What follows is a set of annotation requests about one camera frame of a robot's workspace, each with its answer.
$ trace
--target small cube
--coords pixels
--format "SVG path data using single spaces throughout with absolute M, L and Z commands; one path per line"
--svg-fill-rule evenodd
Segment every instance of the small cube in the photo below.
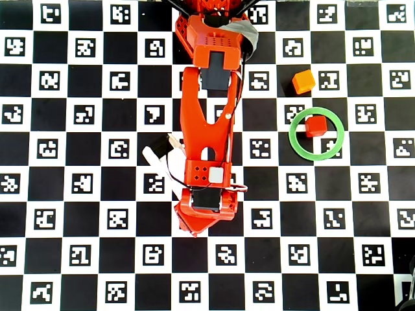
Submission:
M 310 92 L 316 85 L 310 69 L 296 73 L 292 79 L 292 83 L 298 95 Z
M 305 122 L 305 135 L 308 138 L 323 136 L 327 132 L 327 121 L 323 115 L 314 115 Z

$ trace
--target red cube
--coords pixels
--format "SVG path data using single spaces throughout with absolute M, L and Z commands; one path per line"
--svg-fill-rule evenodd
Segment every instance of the red cube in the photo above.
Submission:
M 323 115 L 313 115 L 305 122 L 305 134 L 308 138 L 323 136 L 327 132 L 327 121 Z

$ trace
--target checkerboard mat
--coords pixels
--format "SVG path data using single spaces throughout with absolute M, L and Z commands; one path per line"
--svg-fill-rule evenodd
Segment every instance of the checkerboard mat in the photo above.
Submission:
M 180 132 L 177 12 L 0 1 L 0 310 L 393 310 L 415 255 L 414 1 L 263 1 L 235 113 L 239 211 L 198 238 L 141 155 Z M 295 73 L 313 91 L 296 96 Z M 201 90 L 215 122 L 226 94 Z M 296 155 L 299 111 L 346 138 Z M 299 141 L 333 147 L 335 129 Z

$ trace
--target green plastic ring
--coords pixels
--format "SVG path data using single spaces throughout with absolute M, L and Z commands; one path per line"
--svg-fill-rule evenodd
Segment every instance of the green plastic ring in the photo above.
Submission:
M 296 130 L 297 126 L 301 122 L 302 119 L 309 115 L 323 115 L 327 117 L 333 124 L 335 125 L 337 131 L 337 139 L 334 147 L 323 154 L 314 154 L 312 152 L 308 152 L 306 149 L 301 147 L 297 140 Z M 290 130 L 288 132 L 288 138 L 292 149 L 300 156 L 306 160 L 310 161 L 321 161 L 330 159 L 334 157 L 335 154 L 342 148 L 343 140 L 344 140 L 344 127 L 342 121 L 336 116 L 336 114 L 328 109 L 321 108 L 321 107 L 313 107 L 309 109 L 305 109 L 299 112 L 295 118 L 291 122 Z

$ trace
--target orange cube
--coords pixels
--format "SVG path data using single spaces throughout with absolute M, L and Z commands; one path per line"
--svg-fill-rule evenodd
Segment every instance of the orange cube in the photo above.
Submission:
M 298 95 L 310 92 L 316 85 L 310 69 L 296 73 L 292 79 L 292 83 L 294 84 L 294 88 L 296 89 Z

